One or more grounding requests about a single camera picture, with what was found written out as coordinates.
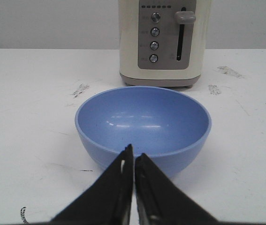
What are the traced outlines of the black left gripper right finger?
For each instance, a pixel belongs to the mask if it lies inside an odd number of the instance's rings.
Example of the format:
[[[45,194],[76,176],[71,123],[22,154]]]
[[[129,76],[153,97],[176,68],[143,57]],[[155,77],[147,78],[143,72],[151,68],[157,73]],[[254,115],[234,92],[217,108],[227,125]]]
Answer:
[[[215,225],[218,220],[177,188],[146,155],[135,161],[141,225]]]

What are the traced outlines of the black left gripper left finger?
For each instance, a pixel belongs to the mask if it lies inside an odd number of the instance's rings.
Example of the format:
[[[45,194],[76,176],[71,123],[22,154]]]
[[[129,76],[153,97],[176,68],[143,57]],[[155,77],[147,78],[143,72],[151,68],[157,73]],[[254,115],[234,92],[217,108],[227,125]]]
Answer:
[[[129,144],[102,175],[58,213],[52,225],[128,225],[133,192],[133,148]]]

